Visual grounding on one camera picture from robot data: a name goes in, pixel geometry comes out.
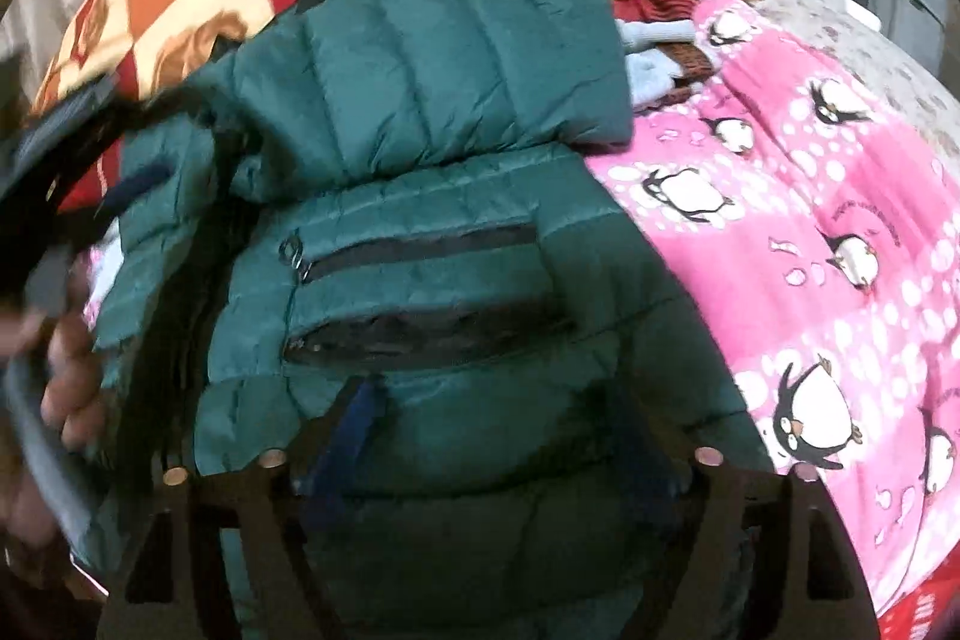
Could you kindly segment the person's left hand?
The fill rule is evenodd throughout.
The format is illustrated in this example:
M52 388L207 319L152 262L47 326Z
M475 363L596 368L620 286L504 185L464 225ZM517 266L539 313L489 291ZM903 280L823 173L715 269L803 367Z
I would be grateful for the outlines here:
M67 314L52 326L39 312L3 305L3 359L43 342L52 378L44 390L41 417L69 452L80 452L98 440L106 424L103 370L86 323L78 314ZM59 533L8 425L2 425L2 530L33 549L45 548Z

